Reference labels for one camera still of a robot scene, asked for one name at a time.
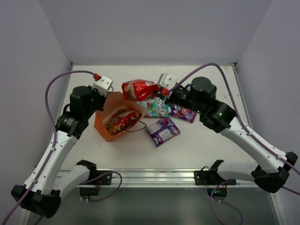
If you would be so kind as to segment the purple Fox's candy bag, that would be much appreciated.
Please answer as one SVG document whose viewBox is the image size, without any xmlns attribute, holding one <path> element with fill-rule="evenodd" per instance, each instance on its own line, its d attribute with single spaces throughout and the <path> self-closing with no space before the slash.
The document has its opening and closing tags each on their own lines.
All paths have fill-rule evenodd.
<svg viewBox="0 0 300 225">
<path fill-rule="evenodd" d="M 169 112 L 170 116 L 193 123 L 197 113 L 178 105 L 173 105 Z"/>
</svg>

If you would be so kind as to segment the blue white snack packet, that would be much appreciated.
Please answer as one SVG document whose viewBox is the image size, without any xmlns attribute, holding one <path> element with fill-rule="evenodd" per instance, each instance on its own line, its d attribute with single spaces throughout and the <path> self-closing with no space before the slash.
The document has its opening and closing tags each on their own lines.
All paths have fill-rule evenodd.
<svg viewBox="0 0 300 225">
<path fill-rule="evenodd" d="M 186 89 L 187 91 L 190 91 L 190 90 L 191 90 L 191 84 L 187 84 L 187 85 L 185 86 L 185 89 Z"/>
</svg>

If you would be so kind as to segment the purple white snack packet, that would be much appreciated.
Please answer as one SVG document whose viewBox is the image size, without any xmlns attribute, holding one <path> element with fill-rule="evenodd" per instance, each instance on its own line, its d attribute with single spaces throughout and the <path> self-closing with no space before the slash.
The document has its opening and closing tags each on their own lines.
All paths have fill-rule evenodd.
<svg viewBox="0 0 300 225">
<path fill-rule="evenodd" d="M 168 117 L 161 118 L 157 122 L 146 127 L 146 131 L 150 135 L 156 147 L 161 146 L 169 139 L 180 134 L 178 127 Z"/>
</svg>

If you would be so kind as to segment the red snack packet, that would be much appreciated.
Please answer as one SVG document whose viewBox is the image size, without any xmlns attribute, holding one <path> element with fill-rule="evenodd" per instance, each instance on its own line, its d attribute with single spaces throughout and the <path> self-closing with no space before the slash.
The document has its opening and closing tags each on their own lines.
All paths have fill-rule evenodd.
<svg viewBox="0 0 300 225">
<path fill-rule="evenodd" d="M 142 117 L 139 110 L 120 109 L 105 123 L 105 128 L 110 135 L 117 135 L 134 126 Z"/>
</svg>

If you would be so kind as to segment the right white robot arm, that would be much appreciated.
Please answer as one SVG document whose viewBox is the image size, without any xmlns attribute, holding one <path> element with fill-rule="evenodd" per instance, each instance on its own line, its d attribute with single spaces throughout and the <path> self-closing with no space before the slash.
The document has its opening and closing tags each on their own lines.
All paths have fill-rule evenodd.
<svg viewBox="0 0 300 225">
<path fill-rule="evenodd" d="M 208 78 L 194 78 L 190 90 L 187 90 L 177 84 L 175 76 L 170 76 L 163 87 L 170 91 L 166 100 L 168 105 L 178 105 L 199 113 L 204 126 L 228 138 L 255 160 L 248 164 L 216 160 L 207 175 L 212 183 L 250 181 L 269 193 L 284 187 L 297 155 L 278 150 L 261 137 L 254 138 L 255 132 L 239 121 L 236 111 L 216 99 L 217 88 Z"/>
</svg>

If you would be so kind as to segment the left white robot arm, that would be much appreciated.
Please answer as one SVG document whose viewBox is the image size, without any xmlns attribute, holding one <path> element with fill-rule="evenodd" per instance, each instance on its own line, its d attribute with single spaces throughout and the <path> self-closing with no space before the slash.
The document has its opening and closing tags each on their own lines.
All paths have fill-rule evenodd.
<svg viewBox="0 0 300 225">
<path fill-rule="evenodd" d="M 54 126 L 53 137 L 37 167 L 23 185 L 15 185 L 11 195 L 23 209 L 42 217 L 51 218 L 65 195 L 79 184 L 97 180 L 94 163 L 80 160 L 65 176 L 56 176 L 70 150 L 89 125 L 89 118 L 102 111 L 107 95 L 91 86 L 75 87 L 70 103 Z"/>
</svg>

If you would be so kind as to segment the red chocolate bar packet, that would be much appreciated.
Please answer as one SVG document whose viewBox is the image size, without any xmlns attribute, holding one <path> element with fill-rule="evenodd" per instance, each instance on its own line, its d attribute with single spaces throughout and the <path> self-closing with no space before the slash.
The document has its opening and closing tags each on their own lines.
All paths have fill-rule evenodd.
<svg viewBox="0 0 300 225">
<path fill-rule="evenodd" d="M 151 98 L 160 87 L 152 82 L 141 79 L 124 82 L 121 86 L 123 97 L 130 101 L 144 101 Z"/>
</svg>

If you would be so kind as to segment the orange paper bag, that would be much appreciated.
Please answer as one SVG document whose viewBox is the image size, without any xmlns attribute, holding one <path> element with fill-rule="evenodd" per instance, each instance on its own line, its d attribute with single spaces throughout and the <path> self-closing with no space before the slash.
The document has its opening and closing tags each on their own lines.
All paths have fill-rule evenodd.
<svg viewBox="0 0 300 225">
<path fill-rule="evenodd" d="M 137 102 L 125 100 L 121 92 L 110 92 L 103 111 L 96 111 L 94 128 L 108 142 L 124 135 L 145 116 Z"/>
</svg>

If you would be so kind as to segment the green wafer packet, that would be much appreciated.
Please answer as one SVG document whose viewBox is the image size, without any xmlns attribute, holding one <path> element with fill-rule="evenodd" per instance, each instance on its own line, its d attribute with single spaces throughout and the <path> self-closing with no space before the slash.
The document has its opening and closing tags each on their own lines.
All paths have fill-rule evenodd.
<svg viewBox="0 0 300 225">
<path fill-rule="evenodd" d="M 158 97 L 137 103 L 145 109 L 145 117 L 169 117 L 169 107 Z"/>
</svg>

